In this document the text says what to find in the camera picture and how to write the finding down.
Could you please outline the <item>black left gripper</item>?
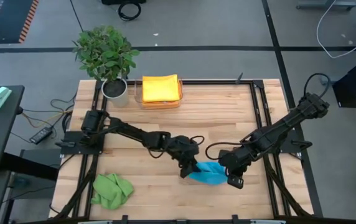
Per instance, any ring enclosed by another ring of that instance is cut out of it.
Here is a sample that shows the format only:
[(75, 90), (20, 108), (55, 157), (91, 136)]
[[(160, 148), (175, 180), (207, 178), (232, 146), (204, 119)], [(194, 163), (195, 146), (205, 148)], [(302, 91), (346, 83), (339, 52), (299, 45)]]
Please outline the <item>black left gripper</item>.
[(195, 138), (200, 136), (194, 136), (189, 138), (187, 136), (176, 136), (168, 139), (165, 142), (165, 150), (172, 156), (173, 159), (179, 161), (180, 177), (186, 178), (193, 171), (201, 172), (201, 169), (197, 165), (195, 155), (199, 153), (200, 143), (195, 141)]

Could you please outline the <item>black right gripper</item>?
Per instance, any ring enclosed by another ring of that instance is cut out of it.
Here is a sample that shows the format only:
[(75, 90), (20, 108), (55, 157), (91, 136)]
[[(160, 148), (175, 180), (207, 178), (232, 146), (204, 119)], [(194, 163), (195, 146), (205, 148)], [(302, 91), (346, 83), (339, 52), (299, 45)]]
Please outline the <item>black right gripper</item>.
[(218, 156), (218, 163), (227, 173), (227, 184), (242, 189), (244, 181), (241, 176), (252, 162), (250, 150), (245, 146), (234, 147), (232, 151), (220, 150)]

